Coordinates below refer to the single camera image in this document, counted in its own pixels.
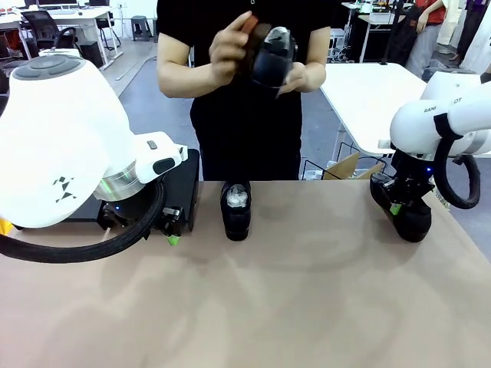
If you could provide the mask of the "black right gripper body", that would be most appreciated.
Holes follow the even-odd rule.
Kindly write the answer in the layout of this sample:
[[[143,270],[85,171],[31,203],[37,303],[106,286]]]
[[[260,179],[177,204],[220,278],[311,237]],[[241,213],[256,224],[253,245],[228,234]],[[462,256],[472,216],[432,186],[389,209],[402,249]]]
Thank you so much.
[[[384,184],[390,203],[422,204],[423,197],[434,189],[434,184],[431,182],[433,164],[402,151],[396,151],[391,166],[395,172],[388,176]]]

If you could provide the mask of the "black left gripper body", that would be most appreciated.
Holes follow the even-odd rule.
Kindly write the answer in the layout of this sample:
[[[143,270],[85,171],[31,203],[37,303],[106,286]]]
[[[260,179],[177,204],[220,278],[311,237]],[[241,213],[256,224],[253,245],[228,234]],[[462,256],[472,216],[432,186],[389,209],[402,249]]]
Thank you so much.
[[[156,201],[156,184],[145,185],[136,195],[116,202],[103,202],[101,215],[107,223],[121,228],[135,226]]]

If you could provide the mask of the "person's left hand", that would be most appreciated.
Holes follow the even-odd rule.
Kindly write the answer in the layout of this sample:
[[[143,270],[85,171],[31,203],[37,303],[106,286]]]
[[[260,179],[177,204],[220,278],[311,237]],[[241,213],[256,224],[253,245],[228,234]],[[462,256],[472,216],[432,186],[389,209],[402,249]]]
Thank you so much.
[[[292,64],[292,69],[288,72],[284,84],[280,87],[278,96],[295,91],[301,93],[309,92],[307,68],[299,62]]]

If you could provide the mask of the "person's right hand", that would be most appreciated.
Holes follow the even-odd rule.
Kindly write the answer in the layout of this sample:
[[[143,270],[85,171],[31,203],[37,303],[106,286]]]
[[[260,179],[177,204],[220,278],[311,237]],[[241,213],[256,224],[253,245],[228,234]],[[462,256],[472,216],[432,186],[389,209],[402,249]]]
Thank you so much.
[[[210,78],[214,89],[232,81],[239,62],[245,57],[249,35],[242,29],[251,18],[252,13],[245,12],[215,35],[209,48]]]

